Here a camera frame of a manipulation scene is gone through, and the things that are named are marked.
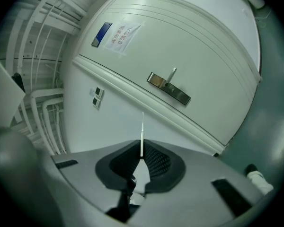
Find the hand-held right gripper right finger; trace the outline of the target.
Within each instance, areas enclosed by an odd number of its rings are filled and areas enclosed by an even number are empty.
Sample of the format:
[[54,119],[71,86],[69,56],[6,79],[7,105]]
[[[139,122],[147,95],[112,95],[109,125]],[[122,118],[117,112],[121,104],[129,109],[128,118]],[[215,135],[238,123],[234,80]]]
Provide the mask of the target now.
[[186,173],[184,160],[173,151],[150,140],[144,140],[143,147],[143,159],[150,175],[150,181],[145,185],[145,192],[170,191]]

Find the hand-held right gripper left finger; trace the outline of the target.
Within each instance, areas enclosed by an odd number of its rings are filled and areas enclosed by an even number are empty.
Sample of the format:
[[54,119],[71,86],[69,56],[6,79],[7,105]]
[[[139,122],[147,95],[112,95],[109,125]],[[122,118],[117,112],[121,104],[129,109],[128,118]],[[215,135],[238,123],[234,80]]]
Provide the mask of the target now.
[[96,163],[96,175],[106,188],[118,191],[135,188],[133,173],[140,162],[140,149],[140,141],[135,140]]

